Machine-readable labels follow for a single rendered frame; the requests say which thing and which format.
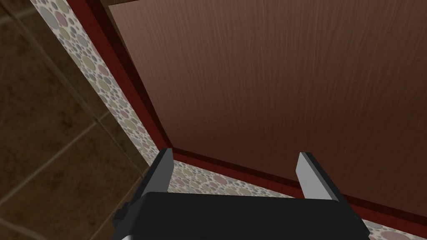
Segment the brown wooden door leaf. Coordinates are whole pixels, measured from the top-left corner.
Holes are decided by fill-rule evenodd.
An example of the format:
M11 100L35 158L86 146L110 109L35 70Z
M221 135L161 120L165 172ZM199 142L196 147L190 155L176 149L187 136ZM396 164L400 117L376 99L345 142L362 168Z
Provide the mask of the brown wooden door leaf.
M178 149L427 217L427 0L110 6Z

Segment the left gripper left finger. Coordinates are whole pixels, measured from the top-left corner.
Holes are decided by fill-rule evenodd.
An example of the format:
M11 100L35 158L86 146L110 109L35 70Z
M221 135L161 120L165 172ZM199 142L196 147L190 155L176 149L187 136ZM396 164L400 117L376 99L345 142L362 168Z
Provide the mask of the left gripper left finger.
M171 148L161 149L150 166L146 177L143 180L142 196L149 192L168 191L173 173L173 152Z

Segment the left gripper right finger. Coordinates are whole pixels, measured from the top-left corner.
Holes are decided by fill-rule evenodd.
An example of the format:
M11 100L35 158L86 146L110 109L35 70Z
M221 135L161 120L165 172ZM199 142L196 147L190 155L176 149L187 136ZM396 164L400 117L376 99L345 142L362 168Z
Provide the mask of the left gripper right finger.
M344 202L343 195L311 153L299 154L296 175L304 198Z

